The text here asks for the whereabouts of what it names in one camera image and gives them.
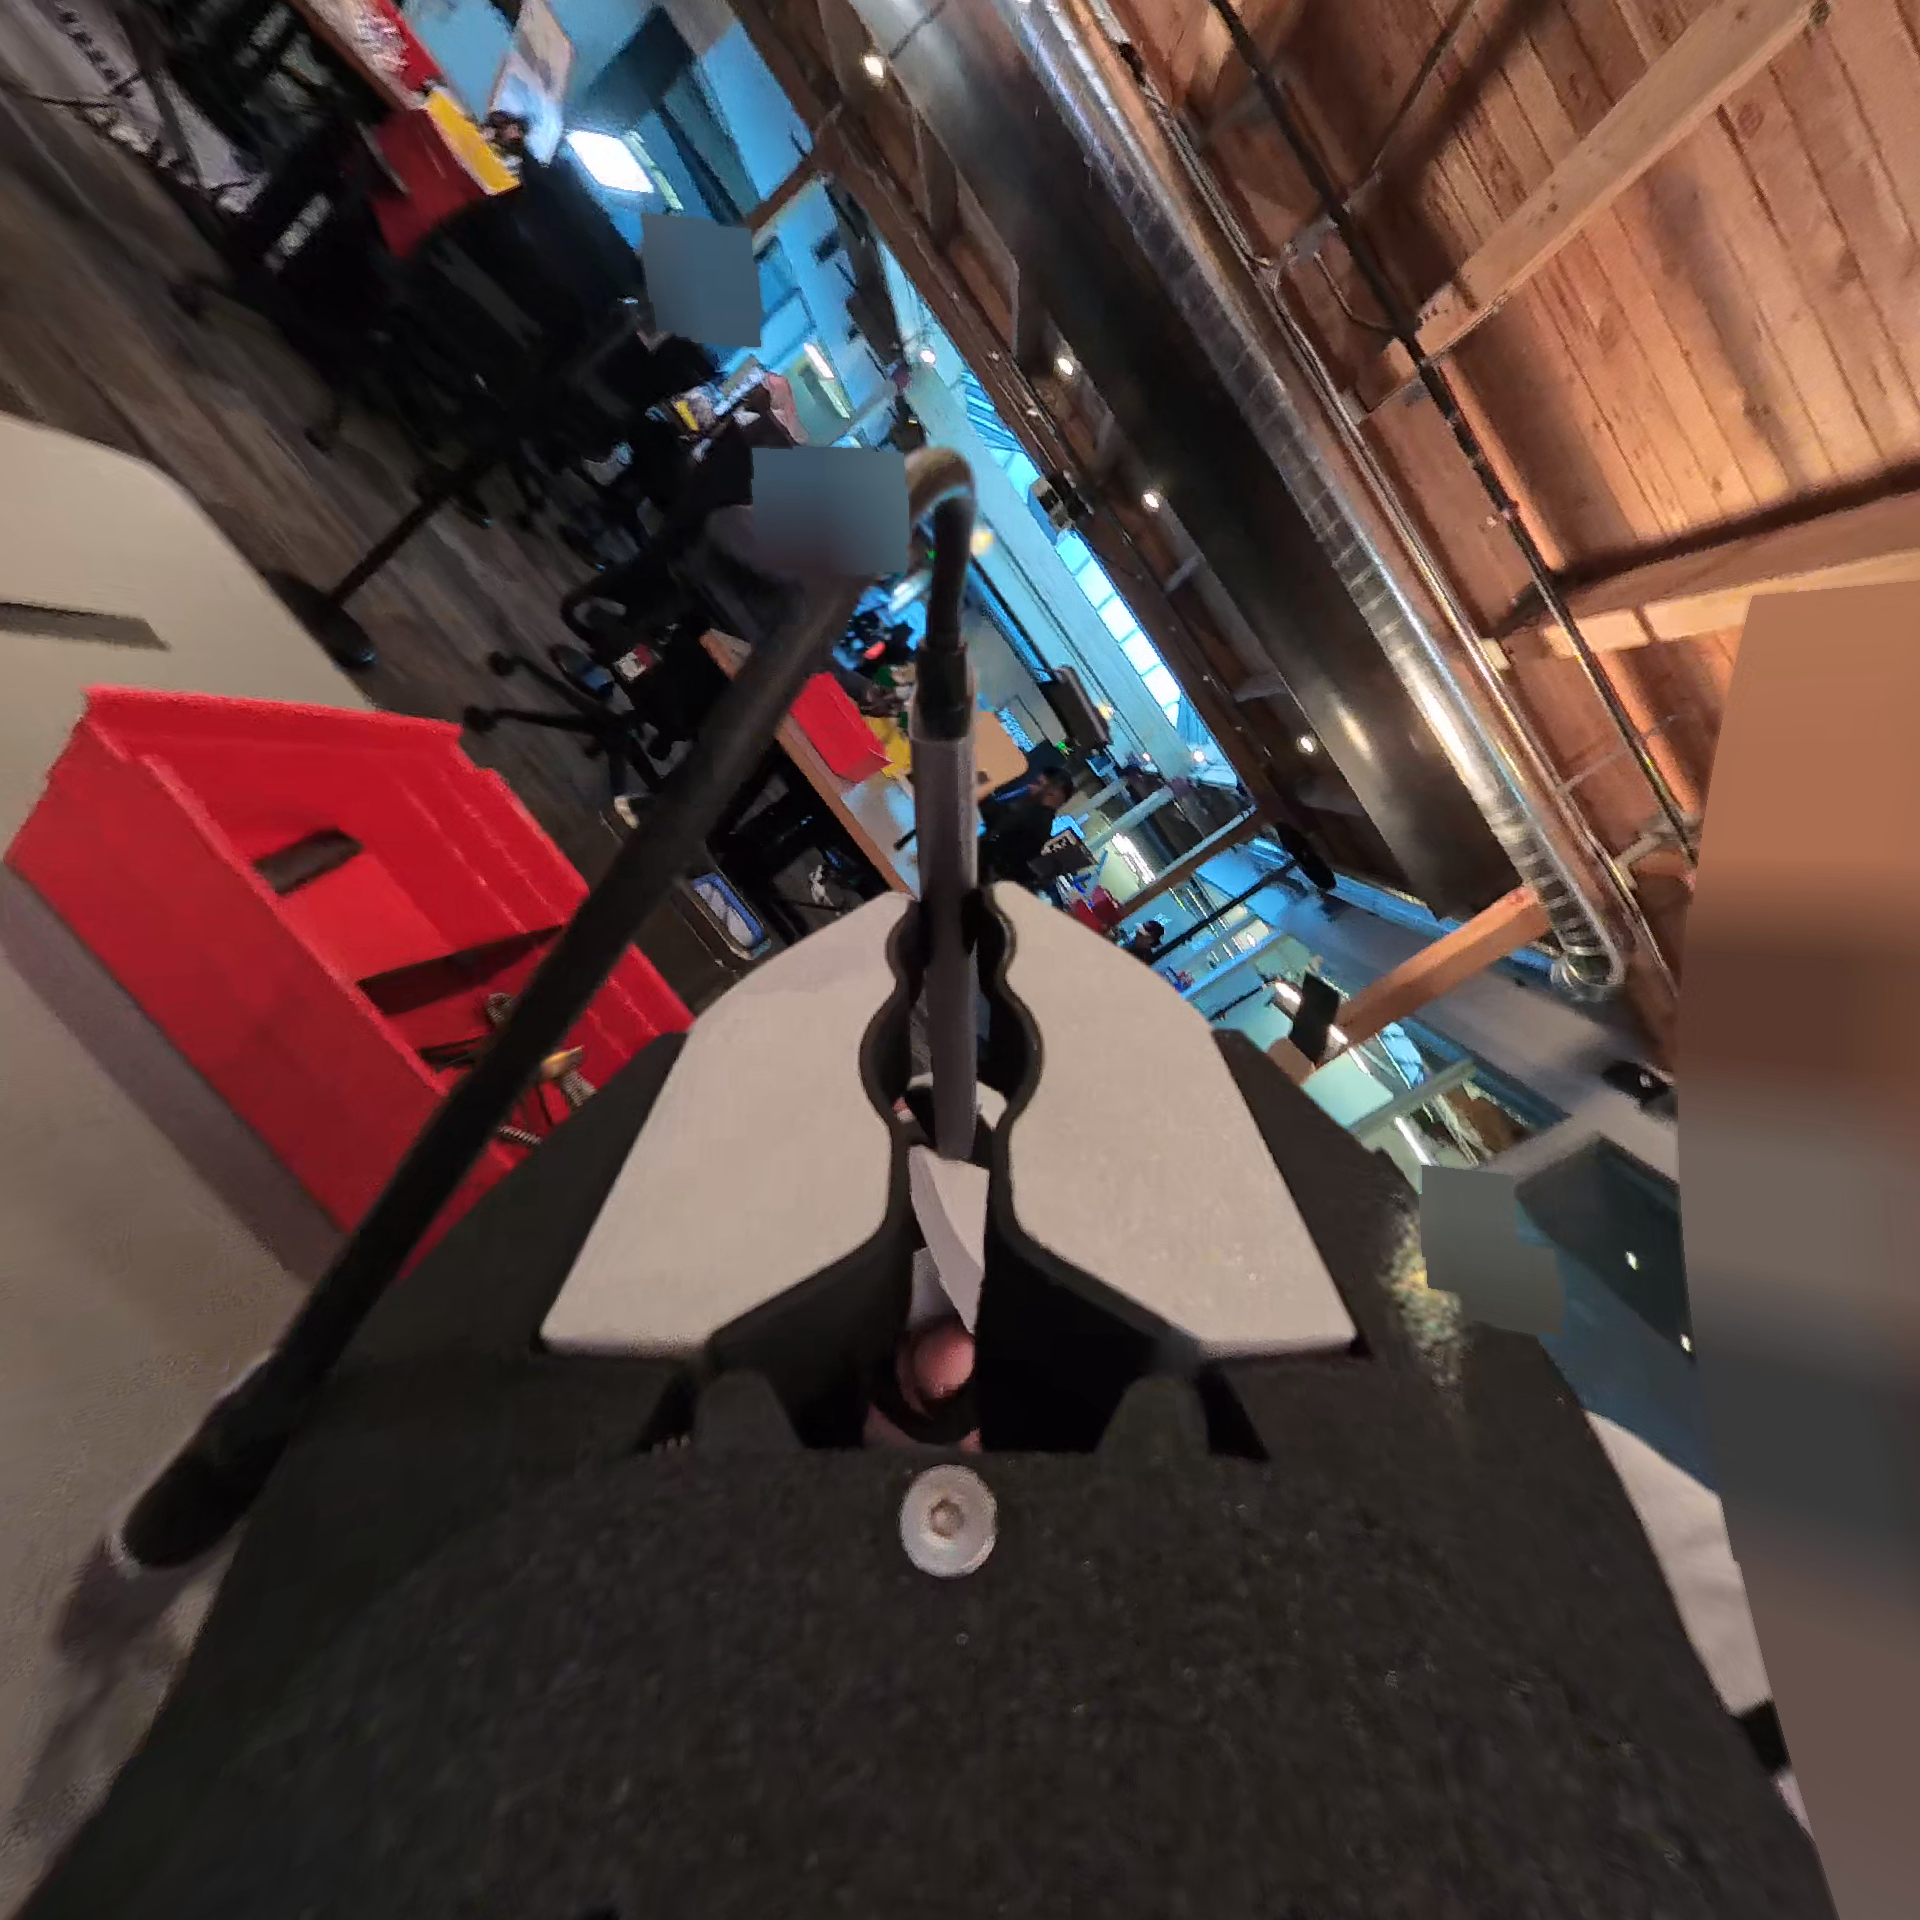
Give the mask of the person's white shirt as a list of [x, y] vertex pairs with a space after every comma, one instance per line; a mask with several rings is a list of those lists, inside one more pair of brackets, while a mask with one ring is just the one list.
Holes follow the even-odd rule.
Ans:
[[1588, 1423], [1640, 1516], [1695, 1652], [1715, 1683], [1722, 1706], [1741, 1726], [1776, 1794], [1808, 1828], [1805, 1804], [1788, 1758], [1745, 1574], [1719, 1496], [1632, 1431], [1599, 1412], [1588, 1412]]

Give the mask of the black office chair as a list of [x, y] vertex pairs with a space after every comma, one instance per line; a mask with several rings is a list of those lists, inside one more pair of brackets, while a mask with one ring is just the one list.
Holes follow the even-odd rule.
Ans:
[[656, 794], [656, 758], [688, 746], [717, 695], [707, 634], [747, 644], [800, 611], [804, 582], [761, 549], [752, 509], [752, 458], [804, 445], [792, 383], [759, 374], [700, 438], [665, 438], [668, 467], [649, 474], [658, 523], [634, 559], [605, 567], [562, 596], [572, 643], [546, 663], [491, 653], [501, 678], [528, 678], [562, 711], [468, 706], [464, 728], [569, 731], [608, 760], [616, 800], [631, 775]]

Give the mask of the grey hub with cable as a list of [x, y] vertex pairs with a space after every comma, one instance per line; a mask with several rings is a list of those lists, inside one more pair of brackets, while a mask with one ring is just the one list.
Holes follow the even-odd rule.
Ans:
[[[977, 488], [963, 454], [927, 448], [903, 461], [905, 523], [931, 523], [929, 636], [913, 702], [919, 898], [903, 911], [893, 944], [881, 949], [888, 975], [905, 997], [923, 994], [931, 1045], [936, 1144], [965, 1156], [977, 1130], [977, 796], [972, 695], [957, 608], [970, 570]], [[591, 890], [509, 1020], [479, 1066], [449, 1092], [400, 1160], [385, 1194], [335, 1256], [279, 1342], [211, 1403], [205, 1431], [287, 1428], [317, 1397], [372, 1306], [411, 1262], [426, 1231], [496, 1140], [538, 1068], [585, 1016], [640, 923], [684, 875], [725, 804], [747, 779], [800, 695], [807, 671], [853, 605], [858, 575], [842, 559], [823, 573], [802, 613], [763, 643], [714, 708], [696, 749], [658, 803], [658, 822], [631, 838]], [[545, 1326], [553, 1349], [709, 1360], [717, 1368], [759, 1366], [794, 1374], [800, 1392], [837, 1366], [864, 1368], [885, 1354], [905, 1319], [905, 1255], [889, 1250], [892, 1228], [837, 1262], [778, 1279], [799, 1256], [799, 1235], [783, 1255], [735, 1255], [714, 1279], [668, 1262], [645, 1279], [639, 1256], [597, 1294], [585, 1262], [564, 1282]]]

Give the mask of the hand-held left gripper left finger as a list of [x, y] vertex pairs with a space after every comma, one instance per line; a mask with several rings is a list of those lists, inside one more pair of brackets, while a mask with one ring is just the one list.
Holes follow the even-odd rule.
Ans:
[[889, 893], [701, 1012], [543, 1322], [553, 1354], [756, 1371], [792, 1403], [856, 1386], [909, 1298]]

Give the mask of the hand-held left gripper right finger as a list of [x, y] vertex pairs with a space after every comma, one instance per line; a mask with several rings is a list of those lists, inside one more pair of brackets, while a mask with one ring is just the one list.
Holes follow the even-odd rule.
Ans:
[[1354, 1312], [1210, 1024], [1012, 885], [986, 922], [1005, 1053], [986, 1403], [1119, 1405], [1152, 1375], [1352, 1360]]

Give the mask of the grey desk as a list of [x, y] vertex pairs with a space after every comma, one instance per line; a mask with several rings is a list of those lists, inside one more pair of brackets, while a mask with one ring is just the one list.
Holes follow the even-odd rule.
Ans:
[[[147, 616], [169, 644], [5, 634], [5, 844], [92, 688], [378, 712], [135, 458], [8, 415], [3, 547], [5, 602]], [[428, 1495], [396, 1520], [389, 1470], [298, 1455], [205, 1562], [123, 1570], [132, 1496], [311, 1282], [193, 1156], [250, 1144], [232, 1112], [9, 870], [3, 1027], [5, 1915], [83, 1915], [98, 1890], [121, 1915], [173, 1846], [160, 1814], [197, 1805], [200, 1764], [252, 1738], [255, 1693], [499, 1492]]]

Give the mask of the red plastic bin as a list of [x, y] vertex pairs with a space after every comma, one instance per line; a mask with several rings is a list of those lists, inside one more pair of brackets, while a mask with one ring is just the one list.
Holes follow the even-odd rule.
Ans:
[[300, 1282], [587, 898], [453, 724], [109, 685], [8, 872], [250, 1138], [193, 1156]]

